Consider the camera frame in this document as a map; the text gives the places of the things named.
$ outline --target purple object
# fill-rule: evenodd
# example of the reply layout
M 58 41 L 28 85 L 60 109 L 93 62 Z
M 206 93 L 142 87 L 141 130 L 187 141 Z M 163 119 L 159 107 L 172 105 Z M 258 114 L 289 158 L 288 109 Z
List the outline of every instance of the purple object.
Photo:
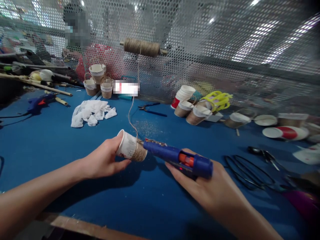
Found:
M 301 191 L 284 192 L 282 195 L 291 202 L 310 225 L 316 225 L 319 222 L 320 202 L 314 195 Z

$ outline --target forearm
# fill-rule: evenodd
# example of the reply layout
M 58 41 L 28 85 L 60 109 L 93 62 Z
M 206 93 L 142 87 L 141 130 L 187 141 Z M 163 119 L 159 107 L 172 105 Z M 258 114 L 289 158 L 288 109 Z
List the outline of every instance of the forearm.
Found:
M 84 179 L 79 161 L 0 195 L 0 239 L 10 239 L 53 200 Z
M 250 204 L 239 209 L 221 209 L 214 217 L 238 239 L 282 239 Z

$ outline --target person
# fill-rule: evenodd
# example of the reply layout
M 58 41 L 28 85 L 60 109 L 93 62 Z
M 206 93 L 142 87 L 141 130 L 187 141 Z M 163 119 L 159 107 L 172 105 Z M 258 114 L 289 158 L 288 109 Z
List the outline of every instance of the person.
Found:
M 115 162 L 122 136 L 105 140 L 88 156 L 75 160 L 0 195 L 0 239 L 12 239 L 53 200 L 75 184 L 108 177 L 124 170 L 130 160 Z M 210 180 L 186 177 L 165 163 L 173 177 L 221 225 L 239 239 L 282 239 L 256 211 L 224 167 L 213 161 Z

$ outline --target hand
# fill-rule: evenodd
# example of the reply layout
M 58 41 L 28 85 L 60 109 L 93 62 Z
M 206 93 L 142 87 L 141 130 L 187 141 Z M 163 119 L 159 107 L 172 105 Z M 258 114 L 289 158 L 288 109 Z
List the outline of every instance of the hand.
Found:
M 124 170 L 131 163 L 129 159 L 115 162 L 121 139 L 121 134 L 112 139 L 107 139 L 88 156 L 78 160 L 85 178 L 108 177 Z
M 196 154 L 189 149 L 183 149 L 183 151 Z M 219 218 L 221 214 L 228 214 L 235 209 L 251 206 L 224 167 L 216 161 L 213 161 L 212 178 L 207 180 L 198 177 L 196 181 L 188 178 L 169 163 L 165 164 L 177 182 L 214 218 Z

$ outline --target hot glue gun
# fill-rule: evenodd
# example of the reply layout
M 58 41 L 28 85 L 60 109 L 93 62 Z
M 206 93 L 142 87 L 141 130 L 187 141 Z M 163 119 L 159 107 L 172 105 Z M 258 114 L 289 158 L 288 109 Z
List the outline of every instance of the hot glue gun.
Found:
M 155 142 L 146 139 L 143 142 L 143 148 L 148 150 L 154 156 L 170 163 L 176 169 L 181 171 L 187 177 L 196 179 L 203 177 L 210 179 L 213 172 L 213 163 L 210 159 L 185 152 L 181 149 L 167 146 L 164 143 Z

